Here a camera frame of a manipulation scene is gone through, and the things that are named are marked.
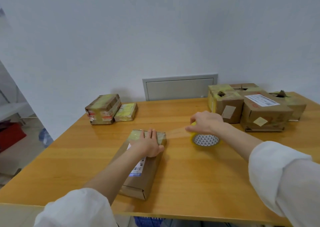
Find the hand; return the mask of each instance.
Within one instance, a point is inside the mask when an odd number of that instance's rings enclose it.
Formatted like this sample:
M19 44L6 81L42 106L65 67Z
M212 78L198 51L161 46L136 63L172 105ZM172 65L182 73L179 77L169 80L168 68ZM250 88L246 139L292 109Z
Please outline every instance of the hand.
M190 123L197 124L187 126L186 131L197 132L199 134L213 134L218 135L221 127L224 126L222 116L208 111L197 112L190 118Z
M139 140L131 141L130 144L139 147L143 157L155 157L165 149L163 145L158 145L157 132L151 128L146 133L146 138L144 131L141 131Z

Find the red box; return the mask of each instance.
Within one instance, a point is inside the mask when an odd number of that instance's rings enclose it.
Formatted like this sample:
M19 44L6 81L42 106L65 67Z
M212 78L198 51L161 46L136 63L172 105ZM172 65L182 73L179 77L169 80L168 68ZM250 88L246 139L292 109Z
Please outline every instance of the red box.
M10 126L0 132L0 152L14 145L26 136L19 123L10 123Z

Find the yellow tape roll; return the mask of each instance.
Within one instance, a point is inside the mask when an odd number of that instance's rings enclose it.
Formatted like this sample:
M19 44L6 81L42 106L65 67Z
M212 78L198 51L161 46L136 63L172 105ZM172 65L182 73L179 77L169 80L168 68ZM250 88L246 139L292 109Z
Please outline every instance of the yellow tape roll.
M193 145L200 147L210 147L220 143L220 139L214 135L204 135L196 132L191 132L190 141Z

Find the person's left arm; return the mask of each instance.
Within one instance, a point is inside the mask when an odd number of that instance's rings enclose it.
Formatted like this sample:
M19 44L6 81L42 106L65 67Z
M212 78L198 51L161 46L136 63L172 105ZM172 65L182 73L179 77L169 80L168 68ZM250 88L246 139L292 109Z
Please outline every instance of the person's left arm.
M134 166L143 157L154 157L164 150L157 143L157 133L149 129L144 137L131 142L131 147L103 171L88 181L82 189L69 192L48 203L35 219L34 226L118 226L111 204Z

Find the wooden table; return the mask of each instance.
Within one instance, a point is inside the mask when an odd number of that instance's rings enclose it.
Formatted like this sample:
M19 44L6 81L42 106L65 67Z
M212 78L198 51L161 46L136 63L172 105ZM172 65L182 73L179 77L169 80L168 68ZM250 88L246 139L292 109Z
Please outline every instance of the wooden table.
M320 163L320 105L308 99L300 122L281 133L253 133L313 156ZM91 126L82 116L0 190L0 203L40 205L80 188L101 171L132 129L168 132L207 109L206 98L138 103L132 122ZM192 220L290 225L267 209L249 183L248 164L222 143L199 150L189 138L168 140L147 201L118 196L114 213Z

